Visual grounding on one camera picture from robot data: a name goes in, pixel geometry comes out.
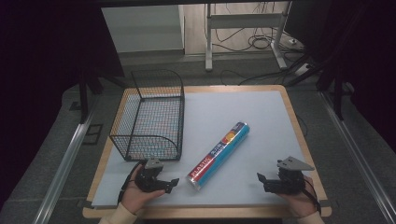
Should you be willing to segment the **aluminium floor rail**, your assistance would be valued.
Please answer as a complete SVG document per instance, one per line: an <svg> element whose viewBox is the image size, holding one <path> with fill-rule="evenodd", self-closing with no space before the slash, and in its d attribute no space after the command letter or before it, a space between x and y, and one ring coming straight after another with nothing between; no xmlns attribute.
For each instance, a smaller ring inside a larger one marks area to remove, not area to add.
<svg viewBox="0 0 396 224"><path fill-rule="evenodd" d="M77 157L80 146L82 145L85 134L91 125L92 117L99 101L100 96L94 96L92 98L92 102L88 107L89 112L87 117L77 126L76 130L74 131L72 139L64 153L63 159L61 160L55 176L49 185L49 189L47 190L47 193L37 210L32 224L49 223L50 217L54 211L56 203L60 198L67 177L69 176L71 168Z"/></svg>
<svg viewBox="0 0 396 224"><path fill-rule="evenodd" d="M318 93L318 95L322 99L323 104L325 105L334 125L336 126L336 129L345 142L346 149L351 155L352 160L355 162L365 184L372 193L375 202L378 205L385 220L388 224L396 224L396 206L386 193L383 185L375 176L375 173L370 167L368 161L364 158L360 147L350 133L347 125L333 111L331 97L321 91Z"/></svg>

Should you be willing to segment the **person's left hand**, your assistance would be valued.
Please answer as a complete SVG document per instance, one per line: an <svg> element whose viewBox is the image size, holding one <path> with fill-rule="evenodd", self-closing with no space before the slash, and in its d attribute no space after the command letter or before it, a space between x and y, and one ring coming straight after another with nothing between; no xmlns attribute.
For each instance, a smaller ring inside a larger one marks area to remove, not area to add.
<svg viewBox="0 0 396 224"><path fill-rule="evenodd" d="M132 214L138 212L146 203L165 194L164 190L156 190L152 192L142 191L135 184L134 177L135 174L132 174L120 202Z"/></svg>

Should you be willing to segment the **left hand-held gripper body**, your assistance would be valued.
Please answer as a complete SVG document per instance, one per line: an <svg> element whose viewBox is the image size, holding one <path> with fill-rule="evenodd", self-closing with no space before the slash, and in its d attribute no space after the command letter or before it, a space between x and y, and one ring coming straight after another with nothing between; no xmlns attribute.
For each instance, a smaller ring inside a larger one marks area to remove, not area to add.
<svg viewBox="0 0 396 224"><path fill-rule="evenodd" d="M163 163L157 158L149 158L139 162L142 167L138 170L134 182L144 192L165 189L163 181L157 176L163 170Z"/></svg>

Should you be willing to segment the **person's right hand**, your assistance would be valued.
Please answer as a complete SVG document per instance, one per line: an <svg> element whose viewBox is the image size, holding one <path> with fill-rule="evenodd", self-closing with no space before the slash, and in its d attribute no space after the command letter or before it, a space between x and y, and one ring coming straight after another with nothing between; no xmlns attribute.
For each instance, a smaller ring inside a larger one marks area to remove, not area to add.
<svg viewBox="0 0 396 224"><path fill-rule="evenodd" d="M279 194L279 197L288 203L290 211L298 218L308 217L317 212L313 201L303 192L298 195Z"/></svg>

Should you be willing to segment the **dark curtain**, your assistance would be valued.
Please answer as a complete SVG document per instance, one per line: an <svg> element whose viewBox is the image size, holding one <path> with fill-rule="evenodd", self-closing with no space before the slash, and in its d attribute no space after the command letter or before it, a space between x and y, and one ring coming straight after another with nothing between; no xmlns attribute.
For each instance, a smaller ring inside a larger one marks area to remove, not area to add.
<svg viewBox="0 0 396 224"><path fill-rule="evenodd" d="M286 32L335 69L358 111L396 152L396 0L294 0Z"/></svg>
<svg viewBox="0 0 396 224"><path fill-rule="evenodd" d="M82 74L121 76L102 9L75 0L0 0L0 208Z"/></svg>

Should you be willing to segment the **white power strip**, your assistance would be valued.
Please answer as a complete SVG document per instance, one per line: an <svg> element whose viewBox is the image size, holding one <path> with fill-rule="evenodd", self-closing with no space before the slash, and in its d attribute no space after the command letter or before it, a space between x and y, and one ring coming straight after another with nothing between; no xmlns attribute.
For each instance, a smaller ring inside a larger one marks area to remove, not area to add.
<svg viewBox="0 0 396 224"><path fill-rule="evenodd" d="M294 75L295 76L300 76L302 74L304 74L305 72L307 72L309 69L312 68L312 65L310 63L304 63L303 65L301 65L295 72Z"/></svg>

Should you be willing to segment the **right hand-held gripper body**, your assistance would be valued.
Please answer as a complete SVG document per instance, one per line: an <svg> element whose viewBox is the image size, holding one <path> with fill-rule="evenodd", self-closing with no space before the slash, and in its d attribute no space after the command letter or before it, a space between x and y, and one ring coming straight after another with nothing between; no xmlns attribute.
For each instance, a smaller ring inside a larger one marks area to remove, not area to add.
<svg viewBox="0 0 396 224"><path fill-rule="evenodd" d="M305 188L303 171L315 170L313 166L292 156L279 161L277 167L280 184L276 193L287 195L295 195L302 192Z"/></svg>

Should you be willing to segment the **black floor plate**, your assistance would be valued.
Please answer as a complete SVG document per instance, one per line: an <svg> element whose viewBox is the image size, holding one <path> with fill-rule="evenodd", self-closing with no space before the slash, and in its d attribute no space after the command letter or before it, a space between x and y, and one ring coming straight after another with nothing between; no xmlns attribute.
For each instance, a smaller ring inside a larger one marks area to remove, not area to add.
<svg viewBox="0 0 396 224"><path fill-rule="evenodd" d="M101 136L102 129L102 124L91 124L83 138L82 144L88 146L97 145Z"/></svg>

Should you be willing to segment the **black metal stand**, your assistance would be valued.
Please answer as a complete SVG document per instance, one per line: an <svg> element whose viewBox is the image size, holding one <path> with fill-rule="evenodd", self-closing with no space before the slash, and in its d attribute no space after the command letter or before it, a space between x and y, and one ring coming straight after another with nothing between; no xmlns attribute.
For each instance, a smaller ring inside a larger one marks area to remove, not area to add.
<svg viewBox="0 0 396 224"><path fill-rule="evenodd" d="M328 59L319 63L314 68L308 69L302 75L297 78L287 82L285 87L294 86L303 80L312 77L313 75L321 72L321 75L316 83L316 88L318 91L326 91L329 89L331 84L333 84L333 98L332 98L332 106L333 112L340 119L343 120L341 103L343 96L342 89L342 74L340 72L340 54L333 53Z"/></svg>
<svg viewBox="0 0 396 224"><path fill-rule="evenodd" d="M103 93L104 86L100 81L101 77L123 89L128 87L125 82L114 76L108 75L99 69L82 69L78 76L79 98L81 105L80 123L85 123L89 116L87 90L90 90L94 95Z"/></svg>

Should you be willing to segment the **white board panel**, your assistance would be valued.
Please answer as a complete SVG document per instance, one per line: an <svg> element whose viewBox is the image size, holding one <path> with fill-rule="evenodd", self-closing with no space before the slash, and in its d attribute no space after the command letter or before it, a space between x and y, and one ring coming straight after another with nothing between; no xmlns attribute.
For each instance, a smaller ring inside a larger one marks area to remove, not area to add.
<svg viewBox="0 0 396 224"><path fill-rule="evenodd" d="M184 49L184 11L180 5L102 7L116 51Z"/></svg>

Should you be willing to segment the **blue plastic wrap roll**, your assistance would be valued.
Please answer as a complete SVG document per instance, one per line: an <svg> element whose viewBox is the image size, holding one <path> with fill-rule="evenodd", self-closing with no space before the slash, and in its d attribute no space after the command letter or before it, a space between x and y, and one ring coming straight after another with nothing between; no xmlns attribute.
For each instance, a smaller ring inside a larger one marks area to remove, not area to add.
<svg viewBox="0 0 396 224"><path fill-rule="evenodd" d="M189 183L200 190L246 139L249 131L245 122L237 122L187 174Z"/></svg>

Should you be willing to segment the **white metal desk frame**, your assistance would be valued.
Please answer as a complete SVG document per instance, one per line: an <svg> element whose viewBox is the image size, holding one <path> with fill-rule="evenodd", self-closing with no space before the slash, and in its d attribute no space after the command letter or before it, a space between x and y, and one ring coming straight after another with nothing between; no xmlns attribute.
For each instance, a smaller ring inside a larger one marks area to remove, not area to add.
<svg viewBox="0 0 396 224"><path fill-rule="evenodd" d="M270 42L271 50L276 58L280 70L286 70L287 65L280 53L280 39L290 12L291 1L288 1L280 13L264 14L234 14L218 15L211 13L211 5L206 5L206 48L205 70L213 69L212 30L236 28L276 28L275 38Z"/></svg>

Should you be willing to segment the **pale grey table mat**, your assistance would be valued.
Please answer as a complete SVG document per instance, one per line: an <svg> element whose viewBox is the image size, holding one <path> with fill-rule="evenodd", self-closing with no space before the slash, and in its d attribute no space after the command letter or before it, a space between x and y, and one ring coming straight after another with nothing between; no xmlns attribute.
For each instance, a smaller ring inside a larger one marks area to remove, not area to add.
<svg viewBox="0 0 396 224"><path fill-rule="evenodd" d="M196 190L187 174L231 130L245 122L246 139ZM301 160L303 149L296 136L280 91L185 93L182 154L178 161L162 161L159 178L178 184L170 194L150 202L152 207L220 207L278 204L279 198L264 191L257 174L277 177L277 163L292 156ZM114 208L121 187L137 161L125 161L110 140L111 153L93 197L95 207Z"/></svg>

